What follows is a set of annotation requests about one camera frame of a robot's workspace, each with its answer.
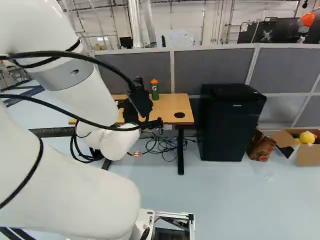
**gray partition panel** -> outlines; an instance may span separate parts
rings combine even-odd
[[[320,96],[312,96],[295,127],[320,127]]]
[[[261,93],[308,93],[319,63],[320,49],[261,48],[250,86]]]
[[[175,51],[175,92],[198,95],[202,84],[244,84],[254,51],[254,48]]]
[[[111,63],[131,79],[141,76],[148,91],[151,91],[150,81],[157,79],[160,93],[171,92],[170,52],[106,54],[97,55],[96,58]],[[118,75],[104,67],[99,69],[104,83],[112,94],[127,92],[128,85]]]
[[[306,99],[306,96],[269,96],[259,122],[292,124]]]

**box flap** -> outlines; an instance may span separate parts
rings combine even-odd
[[[300,145],[297,153],[296,164],[298,166],[319,166],[320,144]]]
[[[286,130],[280,130],[270,137],[276,141],[279,148],[295,147],[298,145],[297,141]]]

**cubicle partition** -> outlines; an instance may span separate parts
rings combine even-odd
[[[95,57],[131,78],[159,81],[160,93],[187,93],[197,120],[202,84],[243,83],[266,95],[262,129],[320,127],[320,46],[316,44],[228,44],[192,48],[96,51]],[[128,87],[100,68],[112,94]]]

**yellow plush toy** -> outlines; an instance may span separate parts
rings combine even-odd
[[[302,144],[313,144],[316,140],[315,135],[309,131],[301,133],[299,139]]]

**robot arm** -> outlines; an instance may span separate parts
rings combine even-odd
[[[0,17],[2,54],[83,52],[55,0],[1,0]],[[29,66],[26,70],[71,112],[104,126],[116,122],[116,103],[92,63],[65,57],[18,59],[17,63]],[[139,130],[114,132],[79,124],[79,135],[90,132],[87,142],[113,160],[139,137]],[[129,239],[140,209],[139,191],[130,180],[76,162],[43,144],[9,117],[2,102],[0,140],[0,226]]]

